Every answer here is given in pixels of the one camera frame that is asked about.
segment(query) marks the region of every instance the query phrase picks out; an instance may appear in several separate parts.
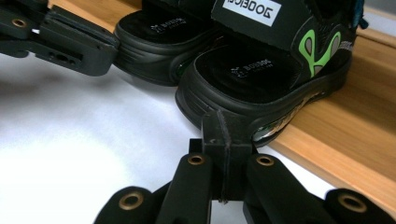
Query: green logo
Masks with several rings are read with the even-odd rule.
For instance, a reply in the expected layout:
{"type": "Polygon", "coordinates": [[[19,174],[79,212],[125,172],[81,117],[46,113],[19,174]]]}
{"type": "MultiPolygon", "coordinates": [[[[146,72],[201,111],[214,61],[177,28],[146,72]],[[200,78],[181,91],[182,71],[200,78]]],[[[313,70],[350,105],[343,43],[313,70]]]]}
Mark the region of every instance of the green logo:
{"type": "Polygon", "coordinates": [[[326,52],[324,52],[323,56],[316,61],[316,36],[315,31],[308,31],[303,39],[300,42],[299,51],[308,61],[309,70],[311,71],[311,77],[316,75],[326,63],[330,60],[330,58],[334,55],[334,53],[338,50],[341,42],[341,33],[337,32],[330,42],[329,47],[327,47],[326,52]]]}

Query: white label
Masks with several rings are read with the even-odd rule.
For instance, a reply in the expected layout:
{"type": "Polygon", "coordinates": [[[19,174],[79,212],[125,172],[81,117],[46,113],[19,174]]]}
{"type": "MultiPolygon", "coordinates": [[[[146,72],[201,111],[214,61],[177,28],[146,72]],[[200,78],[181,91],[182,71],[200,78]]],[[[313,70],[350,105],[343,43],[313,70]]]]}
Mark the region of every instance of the white label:
{"type": "Polygon", "coordinates": [[[225,0],[223,7],[254,21],[272,26],[281,5],[270,0],[225,0]]]}

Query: velcro strap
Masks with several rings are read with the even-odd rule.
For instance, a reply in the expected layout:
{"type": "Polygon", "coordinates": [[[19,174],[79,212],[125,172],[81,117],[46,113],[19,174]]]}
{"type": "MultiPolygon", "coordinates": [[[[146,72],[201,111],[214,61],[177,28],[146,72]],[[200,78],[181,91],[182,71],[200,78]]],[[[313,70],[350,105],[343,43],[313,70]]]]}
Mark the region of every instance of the velcro strap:
{"type": "Polygon", "coordinates": [[[212,11],[225,27],[283,50],[311,16],[304,0],[218,0],[212,11]]]}

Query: black plastic bracket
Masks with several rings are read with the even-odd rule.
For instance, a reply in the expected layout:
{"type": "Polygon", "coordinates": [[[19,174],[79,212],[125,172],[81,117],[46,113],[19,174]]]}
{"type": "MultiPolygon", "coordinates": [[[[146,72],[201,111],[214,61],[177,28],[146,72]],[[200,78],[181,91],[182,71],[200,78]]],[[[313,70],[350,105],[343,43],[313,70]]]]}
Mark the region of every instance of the black plastic bracket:
{"type": "Polygon", "coordinates": [[[82,74],[105,74],[117,56],[119,40],[60,7],[43,6],[34,0],[0,2],[0,53],[23,58],[30,51],[82,74]]]}
{"type": "Polygon", "coordinates": [[[212,200],[243,201],[248,224],[396,223],[355,191],[335,189],[324,201],[310,194],[279,159],[257,152],[240,122],[206,114],[203,139],[190,140],[170,184],[117,192],[94,223],[208,224],[212,200]]]}

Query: sandal strap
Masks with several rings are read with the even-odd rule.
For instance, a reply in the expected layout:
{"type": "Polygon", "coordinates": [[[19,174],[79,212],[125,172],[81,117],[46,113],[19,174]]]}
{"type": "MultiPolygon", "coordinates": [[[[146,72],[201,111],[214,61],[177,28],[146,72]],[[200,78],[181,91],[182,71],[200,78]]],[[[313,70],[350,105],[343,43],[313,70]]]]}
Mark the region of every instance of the sandal strap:
{"type": "MultiPolygon", "coordinates": [[[[321,0],[218,0],[213,7],[212,19],[222,24],[235,35],[246,35],[266,45],[290,51],[301,31],[318,30],[321,12],[329,1],[321,0]]],[[[345,26],[356,29],[363,24],[363,0],[345,0],[328,4],[329,7],[343,6],[347,16],[345,26]]]]}

